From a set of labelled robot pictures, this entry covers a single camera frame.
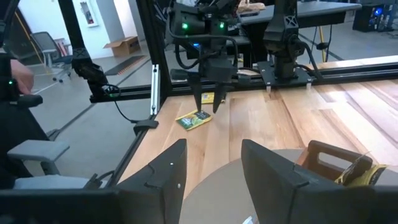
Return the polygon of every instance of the desk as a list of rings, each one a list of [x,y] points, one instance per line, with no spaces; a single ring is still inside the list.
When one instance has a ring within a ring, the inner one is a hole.
[[[361,4],[395,4],[396,0],[359,0]]]
[[[338,2],[298,2],[297,20],[300,28],[341,24],[346,11],[360,9],[360,4]],[[251,63],[267,60],[267,49],[263,37],[266,27],[274,16],[274,6],[267,6],[257,16],[239,17],[242,28],[246,31],[252,46]]]
[[[242,26],[264,23],[264,22],[268,23],[269,21],[271,21],[272,17],[274,17],[274,7],[275,6],[267,6],[265,10],[261,10],[260,13],[256,16],[239,17],[238,15],[239,21],[242,23]],[[303,26],[302,24],[306,24],[306,22],[300,21],[300,18],[328,16],[336,13],[346,12],[350,10],[357,10],[361,8],[362,6],[360,4],[351,4],[351,3],[318,2],[318,1],[298,2],[297,3],[298,25],[300,26],[300,28],[309,27],[309,26]]]
[[[328,62],[320,69],[397,62],[398,56]],[[211,113],[212,105],[203,105]],[[176,140],[188,144],[185,197],[204,178],[240,158],[242,139],[270,149],[302,149],[310,140],[366,153],[381,164],[398,165],[398,80],[231,92],[207,124],[184,130],[175,119],[196,108],[193,96],[168,97],[122,181]]]

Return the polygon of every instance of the gray chair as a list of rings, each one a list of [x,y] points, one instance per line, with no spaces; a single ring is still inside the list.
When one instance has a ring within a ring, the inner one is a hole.
[[[38,161],[45,176],[18,178],[13,189],[82,189],[89,181],[81,177],[61,176],[55,161],[69,149],[61,141],[26,140],[8,151],[7,155],[22,161]]]
[[[60,49],[48,32],[37,32],[30,35],[44,55],[44,64],[50,68],[60,68],[61,71],[53,75],[54,81],[63,82],[62,77],[70,77],[72,55],[62,56]]]

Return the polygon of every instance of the wall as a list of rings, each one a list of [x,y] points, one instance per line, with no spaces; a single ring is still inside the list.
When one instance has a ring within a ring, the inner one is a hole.
[[[114,5],[116,6],[116,10],[118,12],[124,36],[136,36],[137,30],[134,19],[132,18],[129,0],[114,0]]]
[[[145,40],[144,28],[142,28],[141,18],[139,17],[139,11],[137,7],[136,0],[128,0],[130,5],[130,11],[132,14],[132,18],[134,19],[134,23],[136,25],[137,36],[139,40]]]
[[[116,6],[112,0],[97,0],[97,6],[101,13],[109,42],[121,40],[124,38],[124,32],[119,20]]]
[[[90,0],[95,18],[99,26],[87,27],[84,15],[80,10],[80,0],[73,0],[75,11],[80,24],[81,34],[87,51],[92,58],[113,56],[111,49],[103,49],[109,42],[108,33],[104,27],[100,11],[95,0]],[[24,15],[32,32],[47,31],[53,39],[64,38],[69,43],[68,33],[63,22],[58,1],[54,0],[21,0],[19,9]]]

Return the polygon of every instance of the concrete floor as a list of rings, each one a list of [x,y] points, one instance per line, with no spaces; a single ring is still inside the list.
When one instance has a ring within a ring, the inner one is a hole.
[[[333,27],[330,50],[338,57],[347,60],[398,55],[398,48],[395,47],[398,40],[377,32],[365,34],[353,31],[351,27],[351,22]],[[301,29],[300,33],[312,40],[314,30]],[[327,40],[329,27],[324,27],[323,33]],[[142,51],[135,54],[148,55],[145,43],[142,44]],[[166,54],[169,69],[178,68],[173,51]],[[313,55],[317,62],[322,62],[320,51],[314,50]],[[330,61],[335,60],[338,59],[330,56]],[[102,58],[95,61],[106,71],[122,59]],[[307,53],[298,59],[301,64],[308,64],[308,61]],[[151,66],[149,58],[144,59],[124,75],[108,77],[109,82],[120,83],[120,86],[150,84]],[[64,127],[57,140],[67,141],[71,146],[57,162],[63,175],[91,177],[94,173],[102,174],[116,168],[135,135],[133,125],[120,116],[114,103],[92,105],[86,81],[76,75],[64,84],[54,84],[48,75],[37,76],[34,89],[40,91],[44,99],[42,105],[32,108],[37,121],[44,131]],[[129,118],[146,119],[149,116],[149,99],[121,101],[119,105]]]

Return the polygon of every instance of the wooden tabletop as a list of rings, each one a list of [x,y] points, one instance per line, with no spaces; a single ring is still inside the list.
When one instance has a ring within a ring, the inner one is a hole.
[[[398,56],[319,65],[350,67],[398,62]],[[193,96],[168,97],[120,181],[133,175],[176,140],[188,144],[185,197],[204,178],[240,158],[241,142],[252,139],[269,149],[303,149],[318,140],[367,153],[376,162],[398,166],[398,80],[231,92],[213,120],[184,130],[175,119],[196,109]]]

